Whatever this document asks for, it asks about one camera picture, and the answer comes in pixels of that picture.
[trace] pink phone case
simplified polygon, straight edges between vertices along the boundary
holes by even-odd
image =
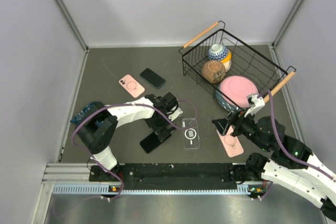
[[[229,157],[235,157],[242,153],[244,153],[244,149],[240,144],[239,139],[235,136],[231,136],[230,134],[233,132],[232,126],[228,129],[225,136],[222,136],[218,131],[217,134],[226,150],[226,153]]]
[[[145,92],[145,88],[129,74],[120,79],[119,84],[134,98],[137,98],[139,95]]]

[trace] wooden handle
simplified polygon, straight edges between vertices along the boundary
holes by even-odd
[[[271,94],[274,96],[293,76],[295,72],[289,73],[282,81],[279,82],[278,85],[276,85],[272,91]],[[269,95],[265,96],[264,102],[267,103],[269,101]]]
[[[188,46],[190,46],[191,43],[195,42],[196,40],[198,40],[199,38],[201,38],[203,35],[205,35],[208,31],[210,31],[211,29],[213,29],[214,27],[216,27],[218,25],[218,22],[213,23],[211,26],[209,26],[208,28],[206,28],[203,32],[201,32],[199,35],[197,35],[195,38],[189,40],[186,44],[183,45],[183,48],[186,48]]]

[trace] pink plate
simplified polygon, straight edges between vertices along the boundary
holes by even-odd
[[[258,93],[257,87],[249,79],[243,76],[230,76],[225,78],[220,85],[223,94],[230,97],[241,108],[249,107],[247,96]],[[224,100],[234,105],[229,99],[223,96]]]

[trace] white backdrop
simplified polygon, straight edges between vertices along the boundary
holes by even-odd
[[[89,46],[181,45],[213,22],[272,42],[295,0],[64,0]]]
[[[83,50],[54,0],[0,4],[0,222],[21,224],[56,161]]]
[[[298,70],[289,82],[308,145],[336,172],[336,5],[305,0],[280,43],[285,66]]]

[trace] black wire basket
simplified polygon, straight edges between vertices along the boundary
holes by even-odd
[[[197,40],[212,31],[218,24],[223,24],[223,28],[212,32],[210,35],[193,45]],[[187,42],[179,52],[182,54],[183,75],[189,75],[202,86],[213,97],[216,92],[230,100],[237,109],[244,110],[236,104],[230,97],[223,94],[218,88],[218,84],[212,84],[202,76],[203,65],[209,61],[208,51],[213,44],[224,44],[232,53],[231,68],[226,72],[228,76],[244,76],[251,80],[263,97],[267,95],[265,90],[273,90],[287,75],[289,70],[296,71],[290,66],[287,70],[275,64],[272,59],[267,58],[256,49],[252,48],[241,39],[225,30],[225,23],[219,21],[201,32],[195,38]]]

